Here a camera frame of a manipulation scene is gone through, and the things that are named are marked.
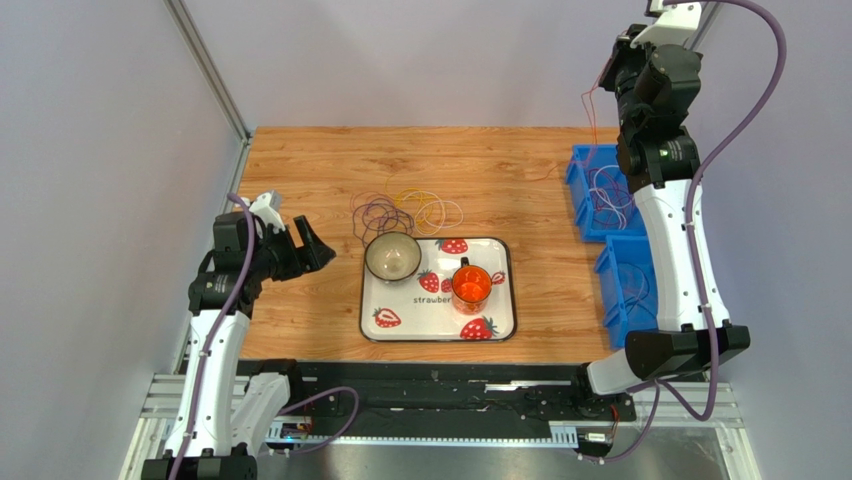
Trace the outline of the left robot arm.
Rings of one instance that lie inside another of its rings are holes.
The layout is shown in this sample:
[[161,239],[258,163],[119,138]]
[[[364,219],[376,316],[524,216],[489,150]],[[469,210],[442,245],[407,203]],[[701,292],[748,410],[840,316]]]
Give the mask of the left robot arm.
[[288,281],[323,269],[336,256],[304,216],[286,227],[258,213],[218,216],[213,246],[188,289],[190,332],[175,427],[144,479],[255,479],[257,455],[277,413],[302,387],[296,361],[261,362],[249,377],[247,398],[232,405],[239,354],[254,303],[265,281]]

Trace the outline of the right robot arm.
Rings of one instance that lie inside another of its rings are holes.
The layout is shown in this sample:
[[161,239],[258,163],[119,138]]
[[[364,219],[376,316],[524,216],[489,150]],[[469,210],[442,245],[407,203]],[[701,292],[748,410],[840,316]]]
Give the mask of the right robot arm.
[[716,372],[751,345],[718,291],[695,178],[700,155],[683,125],[701,88],[701,61],[681,41],[633,24],[616,38],[599,79],[617,102],[616,159],[647,232],[658,313],[656,327],[628,333],[623,348],[586,366],[597,395]]

